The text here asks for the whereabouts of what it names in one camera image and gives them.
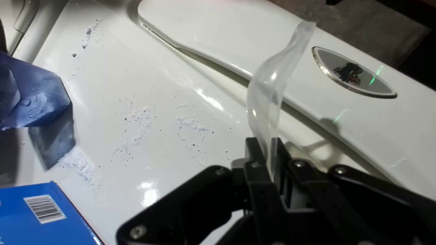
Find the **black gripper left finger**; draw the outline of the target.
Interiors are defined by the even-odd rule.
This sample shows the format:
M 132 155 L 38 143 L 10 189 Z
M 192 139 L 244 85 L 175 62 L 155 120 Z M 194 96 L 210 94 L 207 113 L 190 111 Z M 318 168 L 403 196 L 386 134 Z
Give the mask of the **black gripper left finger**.
M 259 245 L 290 245 L 286 233 L 288 211 L 255 138 L 245 139 L 245 157 L 244 177 Z

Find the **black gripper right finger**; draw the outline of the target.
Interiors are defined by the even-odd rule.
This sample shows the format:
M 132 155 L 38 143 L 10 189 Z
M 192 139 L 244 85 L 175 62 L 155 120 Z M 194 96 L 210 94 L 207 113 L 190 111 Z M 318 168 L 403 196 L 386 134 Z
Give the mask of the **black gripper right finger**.
M 274 143 L 277 150 L 273 180 L 278 188 L 277 203 L 271 209 L 274 243 L 319 245 L 319 207 L 309 189 L 319 173 L 308 161 L 294 158 L 281 139 L 275 139 Z

